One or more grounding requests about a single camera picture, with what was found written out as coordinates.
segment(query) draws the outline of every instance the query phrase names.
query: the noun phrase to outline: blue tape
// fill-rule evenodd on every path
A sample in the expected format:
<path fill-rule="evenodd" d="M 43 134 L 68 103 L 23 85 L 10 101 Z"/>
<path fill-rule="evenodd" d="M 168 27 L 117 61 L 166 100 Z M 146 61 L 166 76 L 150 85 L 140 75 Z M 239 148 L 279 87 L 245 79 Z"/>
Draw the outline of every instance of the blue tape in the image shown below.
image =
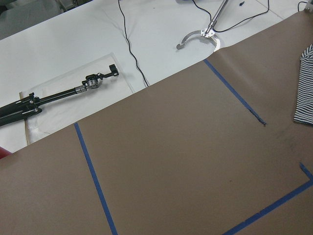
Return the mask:
<path fill-rule="evenodd" d="M 299 195 L 300 193 L 302 193 L 303 191 L 305 191 L 309 187 L 313 186 L 313 175 L 309 172 L 308 169 L 306 169 L 306 167 L 302 163 L 300 163 L 300 167 L 303 170 L 303 172 L 309 177 L 309 179 L 310 179 L 309 181 L 307 181 L 306 183 L 304 183 L 300 187 L 296 188 L 295 190 L 291 191 L 290 193 L 288 193 L 284 197 L 278 199 L 276 202 L 274 202 L 273 204 L 271 204 L 268 207 L 264 208 L 260 212 L 254 214 L 253 216 L 251 216 L 250 218 L 248 218 L 244 222 L 242 222 L 242 223 L 236 225 L 235 227 L 233 227 L 232 229 L 228 230 L 223 235 L 234 235 L 234 234 L 236 234 L 237 232 L 239 232 L 240 230 L 244 229 L 248 225 L 250 225 L 253 222 L 257 221 L 258 219 L 262 218 L 264 215 L 270 213 L 271 211 L 273 211 L 277 207 L 281 206 L 282 204 L 286 203 L 290 199 L 292 199 L 295 196 Z"/>
<path fill-rule="evenodd" d="M 214 66 L 208 62 L 208 60 L 203 60 L 205 64 L 217 75 L 217 77 L 224 83 L 224 85 L 236 96 L 236 98 L 258 119 L 260 123 L 266 125 L 266 122 L 252 109 L 252 107 L 236 92 L 236 90 L 226 81 L 226 79 L 214 68 Z"/>
<path fill-rule="evenodd" d="M 118 235 L 117 231 L 116 231 L 116 227 L 115 227 L 113 219 L 112 219 L 112 216 L 111 216 L 110 211 L 109 211 L 108 204 L 106 202 L 106 199 L 105 199 L 105 197 L 103 195 L 101 186 L 99 184 L 98 177 L 97 177 L 96 172 L 95 172 L 95 170 L 93 168 L 92 161 L 90 159 L 90 156 L 89 156 L 89 153 L 88 153 L 88 150 L 87 150 L 87 147 L 86 147 L 86 144 L 85 144 L 82 132 L 80 131 L 78 123 L 74 123 L 74 126 L 75 126 L 75 129 L 76 129 L 77 135 L 78 135 L 78 139 L 79 139 L 80 145 L 81 145 L 81 147 L 83 149 L 83 152 L 84 152 L 84 155 L 85 155 L 85 158 L 86 158 L 86 161 L 87 161 L 87 164 L 88 164 L 88 167 L 89 167 L 89 170 L 90 170 L 90 173 L 91 173 L 94 185 L 95 185 L 95 187 L 97 189 L 98 196 L 99 196 L 99 199 L 100 199 L 103 211 L 104 211 L 104 213 L 106 215 L 106 218 L 107 218 L 107 221 L 109 223 L 109 227 L 111 229 L 112 235 Z"/>

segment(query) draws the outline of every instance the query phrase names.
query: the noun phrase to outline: wire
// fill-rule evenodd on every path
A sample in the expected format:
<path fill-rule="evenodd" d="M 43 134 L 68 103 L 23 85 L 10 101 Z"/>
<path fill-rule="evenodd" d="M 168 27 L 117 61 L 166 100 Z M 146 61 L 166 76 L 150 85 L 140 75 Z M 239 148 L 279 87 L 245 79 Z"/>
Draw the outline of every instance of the wire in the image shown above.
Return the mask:
<path fill-rule="evenodd" d="M 300 5 L 300 3 L 307 3 L 306 1 L 300 1 L 299 3 L 298 3 L 298 12 L 300 11 L 299 10 L 299 5 Z"/>
<path fill-rule="evenodd" d="M 237 25 L 241 24 L 242 22 L 247 21 L 247 20 L 250 20 L 250 19 L 253 19 L 254 17 L 257 17 L 257 16 L 261 16 L 261 15 L 263 15 L 263 14 L 266 14 L 266 13 L 268 13 L 268 11 L 269 11 L 269 0 L 268 0 L 268 9 L 267 9 L 265 12 L 262 12 L 262 13 L 260 13 L 260 14 L 255 15 L 255 16 L 251 16 L 251 17 L 249 17 L 249 18 L 246 18 L 246 19 L 240 21 L 239 23 L 233 25 L 232 27 L 230 27 L 230 28 L 228 28 L 228 29 L 221 30 L 221 31 L 218 31 L 218 30 L 215 30 L 215 29 L 214 29 L 214 31 L 217 32 L 217 33 L 226 32 L 226 31 L 232 29 L 233 27 L 236 27 Z"/>
<path fill-rule="evenodd" d="M 139 68 L 137 58 L 134 56 L 134 54 L 133 54 L 132 51 L 131 51 L 131 43 L 130 43 L 130 41 L 128 40 L 127 32 L 126 32 L 126 20 L 125 20 L 125 15 L 124 15 L 124 13 L 123 13 L 123 11 L 122 11 L 122 8 L 121 8 L 121 5 L 120 5 L 120 3 L 119 3 L 119 0 L 117 0 L 117 1 L 118 1 L 118 7 L 119 7 L 119 9 L 120 9 L 120 11 L 121 11 L 121 13 L 122 13 L 122 15 L 123 15 L 123 18 L 124 18 L 125 38 L 126 38 L 126 41 L 127 41 L 127 43 L 128 43 L 128 50 L 129 50 L 129 53 L 133 56 L 133 58 L 134 58 L 135 61 L 136 61 L 136 67 L 137 67 L 137 69 L 139 70 L 139 72 L 141 73 L 141 75 L 142 75 L 142 77 L 143 77 L 143 81 L 145 82 L 145 86 L 146 86 L 146 87 L 149 87 L 149 83 L 148 83 L 148 81 L 147 81 L 145 75 L 143 74 L 143 72 L 142 72 L 141 69 Z"/>
<path fill-rule="evenodd" d="M 205 9 L 203 9 L 203 8 L 201 8 L 201 7 L 199 7 L 199 6 L 196 4 L 195 0 L 192 0 L 192 1 L 194 2 L 194 5 L 195 5 L 198 9 L 200 9 L 200 10 L 202 10 L 202 11 L 205 11 L 207 14 L 209 14 L 209 16 L 210 16 L 210 21 L 211 21 L 211 20 L 212 20 L 211 13 L 208 12 L 207 10 L 205 10 Z"/>

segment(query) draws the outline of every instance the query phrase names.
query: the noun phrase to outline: white table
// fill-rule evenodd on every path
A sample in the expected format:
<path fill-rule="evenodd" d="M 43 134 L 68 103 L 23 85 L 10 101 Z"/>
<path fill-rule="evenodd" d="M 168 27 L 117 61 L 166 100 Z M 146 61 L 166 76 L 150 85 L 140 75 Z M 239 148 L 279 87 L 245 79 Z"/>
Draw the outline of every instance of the white table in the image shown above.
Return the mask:
<path fill-rule="evenodd" d="M 231 0 L 216 28 L 266 10 L 267 0 Z M 121 0 L 132 51 L 150 84 L 209 56 L 214 46 L 195 37 L 184 49 L 176 45 L 189 32 L 204 29 L 208 15 L 191 0 Z M 221 0 L 198 0 L 212 15 Z M 271 9 L 241 26 L 218 34 L 222 46 L 233 45 L 297 11 L 297 0 L 270 0 Z M 144 89 L 124 38 L 117 0 L 94 0 L 0 41 L 0 106 L 19 92 L 113 52 L 134 90 Z M 0 127 L 0 146 L 14 152 L 26 146 L 22 121 Z"/>

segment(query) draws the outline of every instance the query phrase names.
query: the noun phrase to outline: black tripod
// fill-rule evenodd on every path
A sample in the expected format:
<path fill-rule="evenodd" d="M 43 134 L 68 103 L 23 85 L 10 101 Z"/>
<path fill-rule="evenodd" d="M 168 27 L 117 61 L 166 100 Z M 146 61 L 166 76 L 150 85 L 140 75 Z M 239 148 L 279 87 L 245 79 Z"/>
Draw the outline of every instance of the black tripod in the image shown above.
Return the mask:
<path fill-rule="evenodd" d="M 41 113 L 40 105 L 53 102 L 74 94 L 79 94 L 87 91 L 87 89 L 96 89 L 99 87 L 98 79 L 118 76 L 118 71 L 115 65 L 110 65 L 111 72 L 108 74 L 91 74 L 86 76 L 86 80 L 82 81 L 82 86 L 69 89 L 64 92 L 53 94 L 44 98 L 35 97 L 34 93 L 29 94 L 28 97 L 20 99 L 11 104 L 5 105 L 0 108 L 0 126 L 27 119 L 30 116 Z"/>

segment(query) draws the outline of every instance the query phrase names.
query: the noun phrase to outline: striped cloth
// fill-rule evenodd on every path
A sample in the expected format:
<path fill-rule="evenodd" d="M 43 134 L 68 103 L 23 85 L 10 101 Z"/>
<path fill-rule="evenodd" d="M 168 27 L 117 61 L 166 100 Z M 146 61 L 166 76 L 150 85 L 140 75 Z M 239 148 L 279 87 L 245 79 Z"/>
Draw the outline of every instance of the striped cloth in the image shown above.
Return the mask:
<path fill-rule="evenodd" d="M 300 58 L 297 106 L 293 120 L 313 125 L 313 44 Z"/>

